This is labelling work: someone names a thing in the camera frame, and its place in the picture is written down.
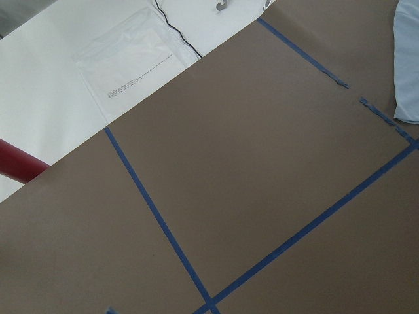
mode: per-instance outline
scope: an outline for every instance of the clear plastic bag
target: clear plastic bag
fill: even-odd
[[[153,7],[145,7],[73,56],[108,123],[198,60]]]

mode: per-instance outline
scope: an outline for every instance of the black cord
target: black cord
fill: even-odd
[[[195,49],[195,47],[193,47],[193,45],[191,45],[185,38],[184,38],[184,36],[182,35],[182,32],[180,31],[180,30],[178,30],[176,27],[174,27],[173,25],[171,25],[171,23],[169,23],[169,21],[168,21],[168,17],[166,16],[166,13],[164,13],[164,11],[160,8],[160,6],[158,5],[158,3],[157,3],[157,0],[155,0],[155,3],[156,3],[156,6],[157,6],[157,9],[163,14],[163,16],[164,16],[164,19],[166,20],[166,23],[171,27],[171,28],[173,28],[175,31],[177,31],[178,33],[179,33],[179,35],[181,36],[181,38],[183,39],[183,41],[188,45],[188,46],[190,46],[194,51],[195,51],[195,53],[200,57],[200,58],[202,58],[202,55],[197,51],[197,49]]]

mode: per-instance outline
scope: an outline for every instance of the red pole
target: red pole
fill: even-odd
[[[0,174],[28,183],[48,167],[46,163],[0,139]]]

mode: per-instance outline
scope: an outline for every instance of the brown cardboard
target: brown cardboard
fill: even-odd
[[[419,312],[419,180],[410,155],[219,304],[222,313]]]
[[[262,18],[394,116],[393,19],[398,0],[281,0]],[[414,136],[419,126],[399,122]]]
[[[257,22],[110,128],[212,295],[407,146]]]
[[[0,278],[0,313],[181,314],[203,302],[104,132],[1,204]]]

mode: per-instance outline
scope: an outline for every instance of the blue tape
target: blue tape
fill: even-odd
[[[359,100],[359,102],[366,106],[366,108],[368,108],[374,114],[379,116],[381,119],[383,119],[388,125],[393,126],[395,130],[398,132],[398,134],[400,134],[406,141],[408,141],[410,144],[415,145],[416,141],[413,139],[413,137],[411,137],[401,126],[395,123],[392,119],[390,119],[380,110],[378,110],[374,105],[371,105],[365,98],[362,97]]]
[[[118,312],[115,311],[112,307],[110,307],[109,309],[107,309],[106,314],[118,314]]]
[[[235,291],[237,288],[242,286],[246,281],[251,279],[254,275],[260,272],[263,268],[273,262],[277,257],[283,254],[286,250],[291,248],[294,244],[300,241],[304,236],[309,234],[313,229],[317,228],[321,223],[327,220],[331,215],[336,213],[339,209],[341,209],[344,205],[346,205],[349,201],[354,199],[357,195],[359,195],[362,191],[372,185],[375,181],[377,181],[381,176],[387,173],[391,168],[395,167],[399,162],[404,160],[409,154],[414,152],[417,149],[417,143],[414,145],[409,145],[403,151],[401,151],[396,157],[391,159],[388,163],[382,166],[378,171],[373,173],[370,177],[365,179],[360,185],[355,187],[351,192],[337,201],[334,205],[324,211],[322,214],[317,216],[312,222],[307,224],[303,229],[298,231],[295,235],[290,237],[286,242],[280,245],[277,249],[273,250],[268,256],[263,258],[260,262],[255,264],[250,270],[245,272],[235,281],[233,281],[227,288],[222,290],[219,294],[217,294],[213,300],[216,304],[220,301],[225,299],[229,294]],[[194,314],[203,314],[208,310],[208,308],[203,305],[198,310],[194,312]]]
[[[332,72],[330,72],[328,69],[326,69],[322,64],[320,64],[312,56],[307,54],[303,49],[298,47],[295,43],[290,41],[285,35],[283,35],[278,30],[276,30],[267,21],[263,20],[262,18],[257,18],[257,21],[260,24],[262,24],[267,30],[269,30],[272,34],[277,36],[277,38],[281,39],[289,48],[293,49],[296,53],[298,53],[300,56],[302,56],[305,60],[310,62],[314,67],[316,67],[321,72],[325,73],[327,76],[329,76],[331,79],[333,79],[338,85],[341,85],[341,86],[345,87],[346,89],[349,89],[348,84],[346,84],[343,80],[341,80],[336,75],[334,75]]]
[[[151,212],[155,216],[155,219],[157,220],[158,224],[162,228],[164,234],[168,238],[170,244],[172,245],[173,249],[175,250],[177,256],[181,260],[183,266],[185,267],[186,271],[188,272],[189,276],[191,277],[192,281],[196,285],[198,291],[202,295],[203,299],[205,300],[205,303],[208,305],[208,308],[211,310],[213,314],[220,314],[219,310],[217,309],[217,306],[215,305],[214,301],[209,296],[210,294],[206,290],[204,284],[202,283],[201,279],[199,278],[198,274],[195,272],[194,268],[192,267],[191,263],[189,262],[188,258],[186,257],[185,253],[182,251],[182,248],[180,247],[179,243],[176,241],[175,237],[173,236],[172,232],[170,231],[168,225],[164,221],[162,215],[158,211],[156,205],[152,201],[149,193],[146,191],[145,187],[143,186],[143,183],[140,181],[139,177],[137,176],[137,173],[134,171],[133,167],[131,166],[130,162],[128,161],[127,157],[125,156],[125,153],[122,151],[121,147],[119,146],[117,140],[113,136],[111,130],[106,127],[105,133],[107,134],[109,140],[111,141],[113,147],[115,148],[116,152],[119,155],[119,158],[122,160],[122,163],[124,164],[125,168],[128,170],[132,180],[135,182],[138,190],[140,191],[141,195],[143,196],[145,202],[149,206]]]

